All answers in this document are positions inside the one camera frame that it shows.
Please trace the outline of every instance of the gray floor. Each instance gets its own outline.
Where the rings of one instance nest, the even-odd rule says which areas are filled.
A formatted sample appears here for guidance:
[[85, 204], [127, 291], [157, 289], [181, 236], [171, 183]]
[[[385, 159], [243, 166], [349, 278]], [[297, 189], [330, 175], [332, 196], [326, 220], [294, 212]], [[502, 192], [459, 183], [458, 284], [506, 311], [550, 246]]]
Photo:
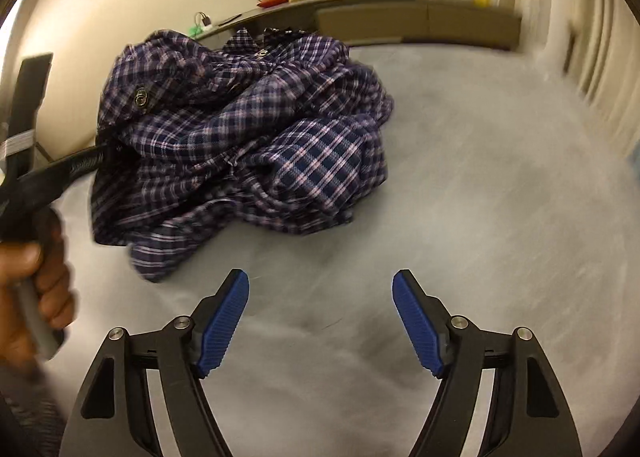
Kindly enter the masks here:
[[[586, 457], [640, 393], [640, 190], [586, 131], [572, 90], [518, 56], [451, 46], [353, 50], [396, 111], [389, 179], [353, 224], [292, 237], [234, 224], [168, 281], [90, 239], [88, 182], [60, 202], [81, 297], [48, 368], [68, 410], [108, 330], [160, 328], [233, 267], [251, 295], [204, 388], [237, 457], [408, 455], [438, 382], [418, 364], [390, 282], [410, 268], [452, 313], [484, 329], [534, 330], [564, 388]], [[168, 420], [152, 379], [167, 456]], [[476, 454], [484, 379], [465, 456]]]

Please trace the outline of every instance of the plaid shirt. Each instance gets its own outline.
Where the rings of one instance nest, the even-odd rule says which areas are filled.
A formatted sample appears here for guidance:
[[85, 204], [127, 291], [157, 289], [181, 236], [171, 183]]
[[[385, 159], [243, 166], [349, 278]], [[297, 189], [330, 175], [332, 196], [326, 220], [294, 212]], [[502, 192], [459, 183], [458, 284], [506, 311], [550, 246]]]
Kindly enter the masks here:
[[139, 156], [98, 170], [94, 237], [158, 281], [236, 217], [288, 233], [351, 220], [386, 179], [393, 100], [337, 40], [241, 30], [220, 51], [177, 32], [128, 46], [100, 100], [98, 140]]

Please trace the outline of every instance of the human hand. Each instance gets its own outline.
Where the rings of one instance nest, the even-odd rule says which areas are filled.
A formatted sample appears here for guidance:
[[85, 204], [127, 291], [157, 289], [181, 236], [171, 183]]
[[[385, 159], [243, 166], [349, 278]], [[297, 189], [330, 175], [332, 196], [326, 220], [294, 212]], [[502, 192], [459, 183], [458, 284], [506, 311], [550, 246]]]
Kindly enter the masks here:
[[35, 368], [36, 346], [22, 319], [12, 284], [33, 275], [40, 296], [38, 308], [54, 329], [68, 326], [76, 313], [62, 225], [55, 213], [51, 217], [46, 257], [38, 244], [0, 243], [0, 360], [24, 373]]

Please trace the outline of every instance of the shirt button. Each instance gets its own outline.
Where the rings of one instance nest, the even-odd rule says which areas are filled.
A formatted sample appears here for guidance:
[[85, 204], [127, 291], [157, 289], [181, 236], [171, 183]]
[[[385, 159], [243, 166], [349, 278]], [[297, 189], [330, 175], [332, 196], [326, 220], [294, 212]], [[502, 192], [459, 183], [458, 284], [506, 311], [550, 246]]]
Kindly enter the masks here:
[[147, 99], [148, 99], [148, 96], [144, 88], [139, 88], [138, 90], [136, 90], [136, 96], [134, 98], [134, 101], [136, 102], [137, 106], [139, 106], [140, 108], [143, 108], [144, 106], [146, 106]]

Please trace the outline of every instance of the blue gripper pad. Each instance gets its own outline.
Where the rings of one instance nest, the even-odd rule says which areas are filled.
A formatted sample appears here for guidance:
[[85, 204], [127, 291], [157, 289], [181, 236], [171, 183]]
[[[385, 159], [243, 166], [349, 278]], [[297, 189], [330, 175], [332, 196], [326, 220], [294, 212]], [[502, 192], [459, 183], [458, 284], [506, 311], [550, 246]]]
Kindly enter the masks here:
[[438, 377], [444, 369], [444, 363], [440, 359], [438, 334], [420, 307], [418, 299], [401, 271], [398, 271], [394, 276], [391, 289], [396, 309], [398, 309], [420, 364]]
[[202, 334], [200, 358], [196, 363], [202, 377], [207, 376], [210, 371], [218, 368], [222, 363], [222, 358], [225, 356], [226, 349], [240, 321], [244, 306], [249, 300], [249, 277], [244, 271], [234, 271], [229, 274], [229, 277], [232, 275], [234, 277], [233, 283]]

